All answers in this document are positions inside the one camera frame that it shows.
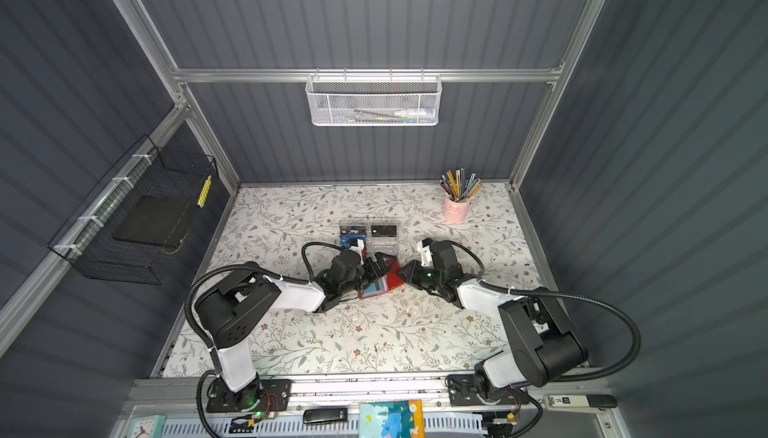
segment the white wire mesh basket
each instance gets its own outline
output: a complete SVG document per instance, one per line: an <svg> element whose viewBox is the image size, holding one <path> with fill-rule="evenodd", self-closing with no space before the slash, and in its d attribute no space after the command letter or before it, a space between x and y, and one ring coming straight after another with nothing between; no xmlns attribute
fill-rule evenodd
<svg viewBox="0 0 768 438"><path fill-rule="evenodd" d="M434 126L440 77L412 81L326 81L310 76L306 97L317 126Z"/></svg>

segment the floral tablecloth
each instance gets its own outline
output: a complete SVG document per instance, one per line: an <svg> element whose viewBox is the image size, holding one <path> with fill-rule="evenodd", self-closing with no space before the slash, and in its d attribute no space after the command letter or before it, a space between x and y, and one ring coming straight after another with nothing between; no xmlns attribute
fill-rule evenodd
<svg viewBox="0 0 768 438"><path fill-rule="evenodd" d="M487 279L516 288L540 285L506 184L484 184L463 224L444 222L442 200L436 184L243 188L210 268L254 260L304 278L301 246L338 243L340 219L396 218L402 264L416 258L417 241L451 239L483 260ZM311 248L310 262L316 271L327 268L334 253ZM458 256L465 270L476 271L466 254ZM248 341L262 375L462 370L506 346L500 323L407 284L324 314L271 311ZM211 367L185 323L163 375L199 376Z"/></svg>

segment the cable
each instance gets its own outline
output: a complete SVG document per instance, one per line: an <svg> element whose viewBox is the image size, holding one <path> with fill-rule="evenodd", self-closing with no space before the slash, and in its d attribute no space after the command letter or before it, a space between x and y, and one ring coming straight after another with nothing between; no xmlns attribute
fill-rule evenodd
<svg viewBox="0 0 768 438"><path fill-rule="evenodd" d="M203 425L203 428L205 428L206 433L212 436L212 438L222 438L221 436L217 435L213 428L210 427L210 424L208 424L208 420L205 419L205 413L203 412L203 382L205 382L206 377L208 376L216 376L216 372L213 370L208 370L200 377L200 379L197 381L197 393L194 395L195 403L197 404L197 416L200 418L200 424Z"/></svg>
<svg viewBox="0 0 768 438"><path fill-rule="evenodd" d="M520 428L519 430L515 431L513 434L505 437L505 438L517 438L518 436L522 436L523 434L531 431L531 428L536 426L536 424L544 414L544 408L542 408L542 405L538 402L538 400L536 400L535 398L532 398L531 395L526 393L522 388L513 388L512 386L510 386L510 388L512 388L515 391L518 391L521 395L528 398L528 401L530 401L531 403L533 403L533 405L536 406L536 416L534 416L531 421L527 422L523 428Z"/></svg>
<svg viewBox="0 0 768 438"><path fill-rule="evenodd" d="M270 398L270 396L274 396L275 397L275 418L277 418L277 414L280 412L280 402L277 400L277 395L272 394L272 393L267 393L266 394L266 399L267 399L266 409L267 409L267 411L269 411L270 403L272 403L272 399Z"/></svg>
<svg viewBox="0 0 768 438"><path fill-rule="evenodd" d="M255 271L259 274L264 274L270 278L273 278L276 280L288 281L289 283L297 283L297 284L309 283L306 280L299 280L297 278L286 277L286 276L283 276L282 274L275 273L274 271L265 270L257 264L228 264L226 266L215 268L211 271L208 271L206 274L202 275L194 283L192 283L190 290L187 292L187 297L184 299L184 317L187 318L187 323L189 324L190 328L192 328L195 334L202 339L203 343L205 343L205 346L208 349L214 347L214 342L208 336L205 330L203 330L203 328L197 323L197 320L195 319L194 314L192 313L192 303L194 302L194 297L197 293L197 290L200 289L200 286L206 281L208 281L209 279L211 279L212 277L218 274L226 273L227 271L235 271L235 270Z"/></svg>
<svg viewBox="0 0 768 438"><path fill-rule="evenodd" d="M485 265L482 263L482 261L480 261L480 258L478 258L478 256L477 256L476 254L474 254L474 253L472 252L472 250L470 250L469 248L467 248L467 247L466 247L466 246L464 246L463 244L460 244L460 243L456 243L455 241L450 241L450 240L443 240L443 241L444 241L444 242L446 242L446 243L450 243L450 244L452 244L452 245L453 245L453 246L455 246L456 248L460 248L461 250L464 250L464 251L466 251L466 252L467 252L467 254L468 254L468 255L469 255L469 256L470 256L470 257L471 257L473 260L475 260L475 261L477 262L477 264L480 266L480 271L478 271L478 280L480 280L480 278L482 278L482 274L483 274L483 273L485 273Z"/></svg>
<svg viewBox="0 0 768 438"><path fill-rule="evenodd" d="M522 408L522 405L518 402L518 399L514 397L511 391L507 390L507 395L509 395L509 397L514 400L514 405L515 405L514 415L518 416L518 414L520 413L520 409Z"/></svg>
<svg viewBox="0 0 768 438"><path fill-rule="evenodd" d="M323 243L322 241L310 241L309 243L304 243L304 246L301 247L301 259L304 260L304 265L306 265L306 270L310 274L310 281L315 279L315 274L312 272L312 265L310 265L310 261L306 259L306 249L310 246L325 246L328 248L333 248L334 250L344 251L344 248L337 244L331 244L331 243Z"/></svg>
<svg viewBox="0 0 768 438"><path fill-rule="evenodd" d="M500 287L495 284L490 284L485 280L480 281L480 286L483 286L484 288L488 288L489 290L501 291L504 293L507 293L510 291L508 288ZM638 357L640 353L640 342L641 342L640 328L638 328L638 326L634 323L634 321L632 321L632 318L629 318L629 315L627 315L622 310L616 308L612 304L606 303L597 298L587 297L581 294L565 293L563 291L515 289L514 294L518 294L525 297L536 297L536 298L563 298L564 300L578 300L578 301L583 301L585 303L590 303L600 308L603 308L604 310L608 310L612 314L615 314L627 325L627 327L629 328L629 331L632 333L632 345L630 346L629 351L625 356L622 356L622 358L616 363L612 364L611 366L600 368L600 370L597 370L597 371L591 371L590 373L559 376L553 379L552 381L571 382L571 381L582 381L582 380L596 380L597 378L603 378L605 376L612 375L617 371L620 371L626 368L630 363L632 363L632 361L634 361L635 358Z"/></svg>

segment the alarm clock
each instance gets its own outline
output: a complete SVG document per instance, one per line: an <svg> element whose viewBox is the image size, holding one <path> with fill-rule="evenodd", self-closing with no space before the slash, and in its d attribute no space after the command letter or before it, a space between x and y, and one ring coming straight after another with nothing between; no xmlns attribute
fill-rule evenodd
<svg viewBox="0 0 768 438"><path fill-rule="evenodd" d="M163 435L165 416L151 415L134 418L128 428L128 438L160 438Z"/></svg>

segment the red wire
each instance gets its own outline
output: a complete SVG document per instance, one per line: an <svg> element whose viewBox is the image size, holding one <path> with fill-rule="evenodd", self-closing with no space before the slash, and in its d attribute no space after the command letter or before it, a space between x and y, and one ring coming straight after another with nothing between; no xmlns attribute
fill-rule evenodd
<svg viewBox="0 0 768 438"><path fill-rule="evenodd" d="M518 408L518 411L520 411L520 403L518 403L518 399L514 397L511 391L507 390L507 394L510 398L514 400L514 405Z"/></svg>
<svg viewBox="0 0 768 438"><path fill-rule="evenodd" d="M269 418L270 416L270 403L272 400L270 400L270 394L266 394L266 411L264 412L264 420Z"/></svg>
<svg viewBox="0 0 768 438"><path fill-rule="evenodd" d="M270 396L275 397L275 418L277 418L277 414L280 412L280 402L277 400L277 395L273 395L272 393L266 394L266 398L268 399L268 403L271 403L272 400L270 400Z"/></svg>

